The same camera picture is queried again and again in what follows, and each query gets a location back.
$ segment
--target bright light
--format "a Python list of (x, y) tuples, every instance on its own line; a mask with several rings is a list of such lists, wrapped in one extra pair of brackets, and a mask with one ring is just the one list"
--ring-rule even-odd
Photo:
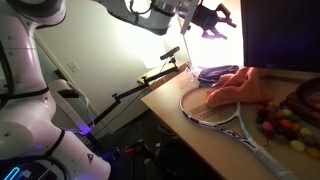
[[(126, 0), (129, 9), (130, 0)], [(144, 12), (149, 8), (150, 2), (145, 0), (134, 1), (133, 9), (138, 12)], [(160, 60), (160, 56), (166, 53), (162, 37), (153, 34), (143, 28), (122, 24), (123, 28), (119, 28), (119, 41), (122, 48), (133, 56), (138, 56), (143, 61), (146, 68), (154, 68), (161, 66), (164, 62)]]
[[(215, 9), (220, 1), (204, 1), (204, 6)], [(243, 65), (243, 45), (241, 13), (238, 4), (225, 4), (231, 12), (231, 18), (236, 28), (225, 23), (218, 23), (216, 29), (225, 36), (225, 39), (205, 39), (201, 35), (203, 30), (191, 24), (191, 30), (184, 37), (189, 51), (190, 59), (194, 67), (216, 67), (222, 65)]]

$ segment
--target white wall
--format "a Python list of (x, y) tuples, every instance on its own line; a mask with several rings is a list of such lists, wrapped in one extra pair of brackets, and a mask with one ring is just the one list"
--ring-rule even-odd
[[(43, 78), (47, 84), (60, 79), (59, 76), (55, 73), (58, 68), (53, 64), (51, 59), (48, 57), (48, 55), (43, 51), (43, 49), (36, 43), (37, 52), (39, 56), (39, 61), (41, 65), (41, 70), (43, 74)], [(90, 109), (87, 108), (87, 105), (85, 101), (82, 98), (66, 98), (65, 99), (72, 107), (73, 109), (78, 113), (78, 115), (82, 118), (82, 120), (89, 124), (92, 121), (92, 118), (90, 118), (90, 115), (93, 115), (93, 113), (90, 112)], [(63, 110), (57, 106), (56, 113), (54, 117), (52, 118), (52, 123), (56, 125), (59, 128), (63, 129), (78, 129), (78, 127), (72, 122), (72, 120), (63, 112)], [(96, 128), (93, 128), (91, 133), (96, 134), (100, 129), (102, 129), (102, 124), (97, 124)], [(88, 139), (83, 136), (77, 136), (79, 139), (86, 143), (88, 142)]]
[[(183, 37), (179, 29), (171, 28), (167, 37), (163, 37), (166, 50), (179, 45), (179, 59), (187, 59)], [(149, 33), (110, 16), (100, 4), (88, 0), (67, 0), (67, 17), (58, 26), (36, 31), (36, 40), (49, 55), (55, 65), (66, 78), (73, 82), (89, 99), (92, 110), (100, 114), (109, 107), (114, 93), (122, 93), (137, 86), (137, 77), (148, 69), (144, 66), (139, 53), (134, 52), (138, 43), (144, 39), (135, 39), (135, 34)], [(80, 71), (73, 73), (70, 62), (76, 62)], [(102, 124), (122, 111), (138, 93), (123, 99)], [(108, 125), (113, 132), (136, 116), (147, 107), (140, 101), (140, 96), (113, 123)]]

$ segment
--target racket strings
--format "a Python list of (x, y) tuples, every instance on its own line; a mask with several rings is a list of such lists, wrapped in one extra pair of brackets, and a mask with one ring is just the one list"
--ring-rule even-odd
[(216, 108), (206, 105), (208, 89), (203, 89), (201, 93), (195, 91), (188, 93), (182, 99), (182, 107), (188, 115), (197, 120), (206, 122), (220, 122), (229, 119), (236, 112), (236, 104), (228, 104)]

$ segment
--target racket handle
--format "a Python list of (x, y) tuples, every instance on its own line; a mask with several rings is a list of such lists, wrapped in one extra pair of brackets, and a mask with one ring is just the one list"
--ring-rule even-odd
[(255, 151), (255, 155), (262, 161), (279, 179), (298, 180), (299, 178), (285, 167), (279, 160), (271, 156), (263, 147)]

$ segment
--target blue light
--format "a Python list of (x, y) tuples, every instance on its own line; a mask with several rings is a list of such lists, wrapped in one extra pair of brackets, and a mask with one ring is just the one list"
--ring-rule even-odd
[(13, 168), (11, 172), (4, 178), (4, 180), (12, 180), (14, 177), (16, 177), (19, 171), (20, 169), (18, 167)]

